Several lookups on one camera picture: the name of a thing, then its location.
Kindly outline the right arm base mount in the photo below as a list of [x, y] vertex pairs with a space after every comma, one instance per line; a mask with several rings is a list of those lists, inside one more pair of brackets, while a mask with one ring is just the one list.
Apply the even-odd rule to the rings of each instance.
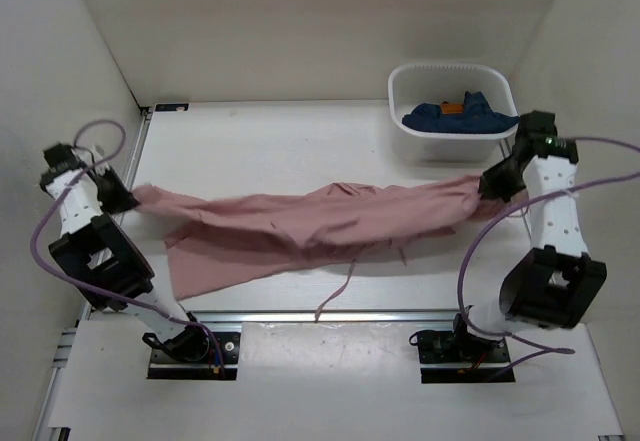
[[417, 331], [409, 344], [418, 352], [422, 384], [515, 382], [506, 341], [470, 334], [460, 314], [448, 330]]

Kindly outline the pink trousers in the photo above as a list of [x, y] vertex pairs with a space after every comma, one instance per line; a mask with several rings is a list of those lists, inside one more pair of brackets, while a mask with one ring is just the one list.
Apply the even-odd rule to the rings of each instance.
[[454, 234], [506, 207], [477, 176], [415, 187], [333, 183], [305, 195], [206, 201], [153, 185], [134, 189], [128, 233], [163, 242], [169, 279], [185, 300], [285, 272], [355, 265], [384, 250]]

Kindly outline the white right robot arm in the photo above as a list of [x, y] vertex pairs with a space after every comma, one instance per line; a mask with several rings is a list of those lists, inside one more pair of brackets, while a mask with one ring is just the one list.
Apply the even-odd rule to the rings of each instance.
[[604, 263], [591, 258], [579, 226], [575, 142], [557, 134], [552, 113], [520, 117], [511, 154], [486, 170], [479, 193], [484, 200], [510, 202], [525, 192], [540, 203], [530, 207], [531, 248], [507, 274], [499, 295], [469, 308], [472, 326], [449, 336], [460, 360], [480, 354], [486, 338], [530, 327], [572, 329], [586, 313], [607, 277]]

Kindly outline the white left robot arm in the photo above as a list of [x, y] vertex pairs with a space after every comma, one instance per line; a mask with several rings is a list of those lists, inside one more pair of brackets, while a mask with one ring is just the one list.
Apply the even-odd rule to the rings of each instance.
[[141, 315], [145, 343], [186, 363], [220, 362], [215, 339], [189, 312], [156, 296], [153, 270], [115, 223], [135, 210], [176, 223], [164, 240], [173, 294], [184, 300], [289, 271], [353, 263], [383, 249], [448, 236], [493, 218], [508, 201], [478, 176], [415, 187], [333, 183], [304, 195], [204, 200], [154, 185], [128, 190], [99, 155], [57, 144], [41, 189], [59, 204], [49, 252], [96, 309]]

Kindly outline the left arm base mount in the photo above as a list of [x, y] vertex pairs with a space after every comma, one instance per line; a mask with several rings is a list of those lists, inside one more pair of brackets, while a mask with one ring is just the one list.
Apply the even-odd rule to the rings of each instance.
[[241, 333], [214, 331], [215, 345], [201, 330], [186, 327], [174, 338], [161, 342], [154, 333], [142, 341], [151, 349], [147, 378], [180, 381], [235, 381]]

